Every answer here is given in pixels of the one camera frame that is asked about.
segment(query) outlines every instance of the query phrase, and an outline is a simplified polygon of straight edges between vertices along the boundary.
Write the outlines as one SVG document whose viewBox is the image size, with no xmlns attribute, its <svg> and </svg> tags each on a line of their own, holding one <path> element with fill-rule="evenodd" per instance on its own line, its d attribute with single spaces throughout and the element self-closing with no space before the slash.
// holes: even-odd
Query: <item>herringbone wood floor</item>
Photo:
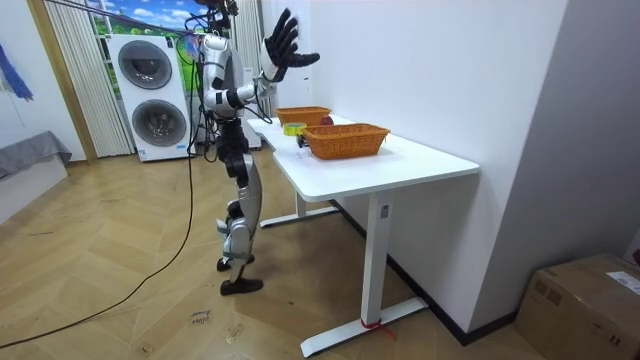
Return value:
<svg viewBox="0 0 640 360">
<path fill-rule="evenodd" d="M 263 150 L 262 218 L 293 211 L 292 190 Z M 186 249 L 127 303 L 90 322 L 0 351 L 0 359 L 301 359 L 300 342 L 359 317 L 364 241 L 340 215 L 260 230 L 260 292 L 221 297 L 216 217 L 235 196 L 222 164 L 193 161 L 195 213 Z M 178 249 L 189 211 L 187 161 L 135 156 L 69 177 L 0 226 L 0 343 L 111 305 Z M 384 305 L 411 297 L 387 269 Z M 428 311 L 317 359 L 540 359 L 507 327 L 462 348 Z"/>
</svg>

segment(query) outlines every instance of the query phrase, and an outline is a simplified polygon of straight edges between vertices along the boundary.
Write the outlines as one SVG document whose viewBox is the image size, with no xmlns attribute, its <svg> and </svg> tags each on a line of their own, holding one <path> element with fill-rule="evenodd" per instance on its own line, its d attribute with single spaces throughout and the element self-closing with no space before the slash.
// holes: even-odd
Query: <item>red apple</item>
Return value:
<svg viewBox="0 0 640 360">
<path fill-rule="evenodd" d="M 323 116 L 322 119 L 320 119 L 320 125 L 333 125 L 333 119 L 328 115 Z"/>
</svg>

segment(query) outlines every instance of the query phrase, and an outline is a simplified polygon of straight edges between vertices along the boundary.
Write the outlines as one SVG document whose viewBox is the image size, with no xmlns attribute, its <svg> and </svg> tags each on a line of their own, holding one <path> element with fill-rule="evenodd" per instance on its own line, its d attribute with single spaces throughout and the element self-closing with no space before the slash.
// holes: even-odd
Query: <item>table foot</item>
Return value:
<svg viewBox="0 0 640 360">
<path fill-rule="evenodd" d="M 309 210 L 306 212 L 305 215 L 302 215 L 302 216 L 299 216 L 298 214 L 292 214 L 292 215 L 280 216 L 273 219 L 262 220 L 260 221 L 260 227 L 266 228 L 266 227 L 275 226 L 275 225 L 288 224 L 294 221 L 308 219 L 315 216 L 333 214 L 338 211 L 339 210 L 334 206 L 329 206 L 329 207 L 317 209 L 317 210 Z"/>
<path fill-rule="evenodd" d="M 382 324 L 388 324 L 394 320 L 410 315 L 414 312 L 426 309 L 427 304 L 420 298 L 413 298 L 381 311 Z M 353 337 L 364 334 L 373 329 L 366 329 L 360 324 L 360 320 L 352 321 L 335 329 L 325 331 L 313 336 L 300 344 L 302 355 L 309 357 L 326 348 L 347 341 Z"/>
</svg>

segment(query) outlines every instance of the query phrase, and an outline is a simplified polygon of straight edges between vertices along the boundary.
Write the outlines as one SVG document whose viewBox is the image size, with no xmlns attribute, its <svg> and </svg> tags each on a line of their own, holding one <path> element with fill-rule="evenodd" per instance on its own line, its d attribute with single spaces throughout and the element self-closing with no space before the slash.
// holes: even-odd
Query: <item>orange basket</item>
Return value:
<svg viewBox="0 0 640 360">
<path fill-rule="evenodd" d="M 323 117 L 329 115 L 331 109 L 320 106 L 305 106 L 297 108 L 277 108 L 276 115 L 280 125 L 288 122 L 301 122 L 307 126 L 318 126 Z"/>
<path fill-rule="evenodd" d="M 369 124 L 309 126 L 302 129 L 311 152 L 320 159 L 375 155 L 388 129 Z"/>
</svg>

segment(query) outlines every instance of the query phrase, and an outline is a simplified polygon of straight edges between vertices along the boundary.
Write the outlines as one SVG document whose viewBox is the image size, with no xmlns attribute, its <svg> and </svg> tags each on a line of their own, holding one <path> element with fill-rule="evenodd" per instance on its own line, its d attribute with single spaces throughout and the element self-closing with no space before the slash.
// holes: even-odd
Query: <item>white table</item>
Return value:
<svg viewBox="0 0 640 360">
<path fill-rule="evenodd" d="M 352 123 L 334 114 L 331 117 L 336 124 Z M 295 188 L 296 214 L 264 220 L 260 225 L 272 226 L 337 210 L 329 207 L 307 212 L 305 201 L 369 194 L 360 317 L 365 324 L 378 321 L 386 324 L 426 308 L 424 301 L 416 297 L 381 310 L 394 191 L 403 186 L 477 173 L 478 165 L 393 134 L 386 137 L 376 156 L 320 160 L 309 148 L 299 148 L 295 137 L 285 136 L 277 118 L 273 122 L 269 125 L 259 119 L 249 120 L 256 133 L 273 148 L 273 158 Z M 303 355 L 309 357 L 367 331 L 359 319 L 313 336 L 300 347 Z"/>
</svg>

